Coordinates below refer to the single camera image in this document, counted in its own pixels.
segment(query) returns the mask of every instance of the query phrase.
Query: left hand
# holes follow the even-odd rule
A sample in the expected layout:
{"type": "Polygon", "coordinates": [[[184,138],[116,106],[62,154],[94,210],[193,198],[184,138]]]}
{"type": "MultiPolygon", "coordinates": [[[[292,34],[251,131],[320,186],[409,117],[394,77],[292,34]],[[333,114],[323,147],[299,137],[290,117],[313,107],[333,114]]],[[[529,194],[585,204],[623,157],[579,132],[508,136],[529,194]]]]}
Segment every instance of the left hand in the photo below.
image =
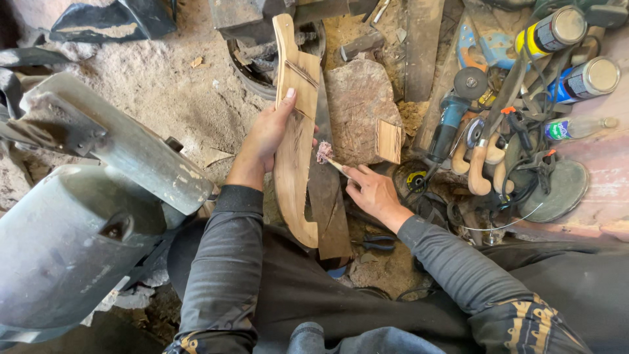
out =
{"type": "MultiPolygon", "coordinates": [[[[273,104],[260,112],[234,160],[227,184],[262,190],[264,174],[273,170],[274,155],[284,138],[286,120],[295,108],[295,102],[297,92],[290,88],[277,109],[273,104]]],[[[313,139],[313,147],[316,145],[317,141],[313,139]]]]}

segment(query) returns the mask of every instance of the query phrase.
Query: wooden handle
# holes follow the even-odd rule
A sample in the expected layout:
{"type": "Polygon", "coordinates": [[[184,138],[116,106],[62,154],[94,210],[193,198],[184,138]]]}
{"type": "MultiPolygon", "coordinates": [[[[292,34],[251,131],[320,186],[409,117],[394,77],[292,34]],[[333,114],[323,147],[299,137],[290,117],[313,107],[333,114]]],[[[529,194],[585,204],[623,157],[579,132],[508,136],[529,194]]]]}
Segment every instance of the wooden handle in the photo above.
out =
{"type": "Polygon", "coordinates": [[[491,191],[491,182],[482,177],[482,165],[487,156],[486,146],[475,146],[470,161],[470,171],[467,177],[467,186],[472,194],[486,195],[491,191]]]}
{"type": "MultiPolygon", "coordinates": [[[[460,137],[461,134],[463,134],[463,130],[465,130],[467,124],[468,122],[461,122],[461,124],[459,125],[459,131],[457,132],[457,137],[460,137]]],[[[467,161],[463,160],[466,152],[467,146],[465,145],[465,138],[461,137],[458,142],[457,149],[454,150],[454,153],[452,154],[452,172],[454,172],[455,174],[466,174],[467,171],[470,169],[470,164],[467,163],[467,161]]]]}
{"type": "MultiPolygon", "coordinates": [[[[507,169],[504,165],[504,160],[502,160],[496,165],[496,170],[494,171],[494,190],[498,194],[503,193],[503,182],[504,182],[504,176],[506,175],[506,173],[507,173],[507,169]]],[[[510,180],[507,181],[507,185],[504,188],[505,193],[507,194],[511,193],[514,188],[515,188],[515,185],[513,184],[513,182],[510,180]]]]}
{"type": "Polygon", "coordinates": [[[489,138],[489,145],[487,146],[487,156],[485,157],[485,162],[488,164],[497,164],[504,159],[504,150],[498,149],[496,147],[496,143],[500,138],[500,134],[495,132],[489,138]]]}

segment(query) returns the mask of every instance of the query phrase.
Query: pants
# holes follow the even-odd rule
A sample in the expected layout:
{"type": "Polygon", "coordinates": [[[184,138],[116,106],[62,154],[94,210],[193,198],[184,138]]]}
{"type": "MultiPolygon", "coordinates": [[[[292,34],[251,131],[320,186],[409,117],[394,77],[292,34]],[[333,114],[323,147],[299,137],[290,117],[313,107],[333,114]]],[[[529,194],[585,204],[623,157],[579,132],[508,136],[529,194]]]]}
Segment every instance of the pants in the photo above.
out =
{"type": "MultiPolygon", "coordinates": [[[[183,299],[191,263],[207,219],[194,221],[173,242],[168,272],[183,299]]],[[[471,335],[468,315],[443,291],[414,302],[373,297],[334,281],[290,234],[265,226],[262,282],[253,325],[255,353],[286,352],[292,331],[313,321],[326,346],[371,329],[393,326],[414,333],[447,353],[483,352],[471,335]]],[[[595,353],[629,350],[629,245],[549,242],[482,247],[479,250],[561,312],[595,353]]]]}

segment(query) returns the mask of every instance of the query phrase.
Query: blue tool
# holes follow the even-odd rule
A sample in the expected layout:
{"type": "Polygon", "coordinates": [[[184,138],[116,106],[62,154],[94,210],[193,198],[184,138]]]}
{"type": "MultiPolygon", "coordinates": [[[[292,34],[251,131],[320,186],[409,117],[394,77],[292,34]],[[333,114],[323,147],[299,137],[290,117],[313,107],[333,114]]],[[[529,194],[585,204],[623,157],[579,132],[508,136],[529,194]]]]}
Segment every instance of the blue tool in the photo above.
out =
{"type": "Polygon", "coordinates": [[[380,235],[374,235],[374,234],[365,234],[365,236],[363,236],[362,238],[362,246],[365,249],[380,249],[381,251],[392,251],[395,249],[395,244],[394,242],[397,239],[393,236],[387,235],[387,234],[380,234],[380,235]],[[388,244],[389,242],[387,242],[387,244],[379,244],[377,242],[382,242],[382,241],[390,241],[392,242],[391,244],[388,244]]]}
{"type": "Polygon", "coordinates": [[[443,109],[441,120],[435,128],[430,147],[429,160],[440,164],[450,155],[452,142],[457,138],[461,118],[477,100],[487,91],[487,75],[477,67],[465,67],[454,77],[454,89],[445,95],[440,107],[443,109]]]}

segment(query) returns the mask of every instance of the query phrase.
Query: small wooden block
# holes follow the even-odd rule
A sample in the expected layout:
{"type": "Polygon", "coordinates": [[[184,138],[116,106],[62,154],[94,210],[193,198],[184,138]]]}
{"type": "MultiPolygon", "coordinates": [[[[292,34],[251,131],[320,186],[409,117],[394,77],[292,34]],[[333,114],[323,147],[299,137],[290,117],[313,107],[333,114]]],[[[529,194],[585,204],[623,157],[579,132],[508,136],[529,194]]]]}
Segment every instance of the small wooden block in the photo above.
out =
{"type": "Polygon", "coordinates": [[[378,120],[376,134],[376,140],[378,140],[376,155],[394,164],[399,164],[402,149],[402,127],[378,120]]]}

